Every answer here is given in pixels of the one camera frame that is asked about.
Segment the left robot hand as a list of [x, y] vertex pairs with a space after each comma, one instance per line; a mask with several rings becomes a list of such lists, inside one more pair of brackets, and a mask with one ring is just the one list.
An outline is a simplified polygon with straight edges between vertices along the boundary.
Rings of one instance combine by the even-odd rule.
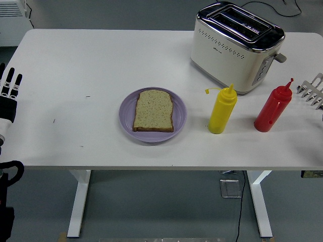
[[15, 68], [11, 67], [3, 85], [1, 85], [1, 145], [4, 143], [6, 133], [16, 117], [16, 98], [23, 75], [18, 74], [13, 82], [14, 74]]

